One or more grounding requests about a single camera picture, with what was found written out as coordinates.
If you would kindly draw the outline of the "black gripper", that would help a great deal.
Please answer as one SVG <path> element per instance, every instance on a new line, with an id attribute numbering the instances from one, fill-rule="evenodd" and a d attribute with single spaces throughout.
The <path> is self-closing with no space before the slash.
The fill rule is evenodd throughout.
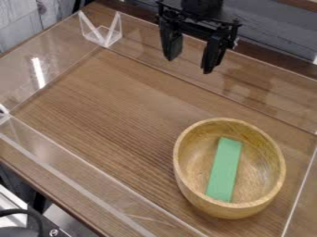
<path id="1" fill-rule="evenodd" d="M 239 44 L 239 29 L 243 23 L 224 8 L 225 0 L 157 0 L 158 28 L 162 51 L 173 61 L 183 53 L 184 35 L 207 40 L 212 34 L 223 32 L 228 48 Z M 227 50 L 227 40 L 212 36 L 204 52 L 201 69 L 211 74 L 221 64 Z"/>

